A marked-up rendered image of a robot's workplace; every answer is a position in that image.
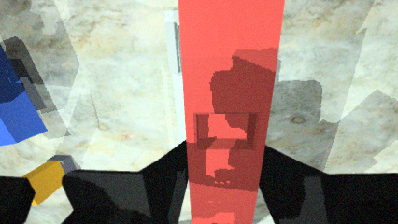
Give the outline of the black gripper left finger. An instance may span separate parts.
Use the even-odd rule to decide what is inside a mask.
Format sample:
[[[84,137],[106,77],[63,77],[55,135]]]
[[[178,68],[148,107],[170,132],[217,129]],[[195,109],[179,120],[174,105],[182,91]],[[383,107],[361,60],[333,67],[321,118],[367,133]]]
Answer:
[[[61,181],[73,210],[132,209],[140,212],[143,224],[178,224],[188,180],[184,140],[139,171],[77,169]]]

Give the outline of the blue rectangular plate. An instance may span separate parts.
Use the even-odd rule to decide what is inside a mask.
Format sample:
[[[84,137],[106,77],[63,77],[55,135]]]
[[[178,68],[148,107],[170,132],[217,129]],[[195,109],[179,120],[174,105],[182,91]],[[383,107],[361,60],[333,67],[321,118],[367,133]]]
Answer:
[[[0,45],[0,146],[17,144],[46,131]]]

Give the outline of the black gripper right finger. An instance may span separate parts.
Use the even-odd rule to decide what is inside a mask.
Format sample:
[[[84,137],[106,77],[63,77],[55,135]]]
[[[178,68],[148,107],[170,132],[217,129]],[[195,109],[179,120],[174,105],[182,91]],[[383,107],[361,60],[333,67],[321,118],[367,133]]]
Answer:
[[[259,188],[274,224],[341,224],[352,202],[398,200],[398,173],[326,174],[264,146]]]

